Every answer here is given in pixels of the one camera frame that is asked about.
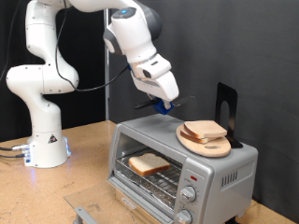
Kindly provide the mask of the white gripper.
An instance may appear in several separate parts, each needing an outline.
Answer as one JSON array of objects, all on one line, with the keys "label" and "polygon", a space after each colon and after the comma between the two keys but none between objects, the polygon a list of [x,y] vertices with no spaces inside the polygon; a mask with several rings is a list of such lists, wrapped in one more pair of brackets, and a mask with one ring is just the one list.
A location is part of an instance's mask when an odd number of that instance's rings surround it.
[{"label": "white gripper", "polygon": [[131,64],[135,86],[149,95],[164,101],[164,108],[172,107],[171,101],[179,95],[178,85],[171,72],[171,63],[156,53],[144,62]]}]

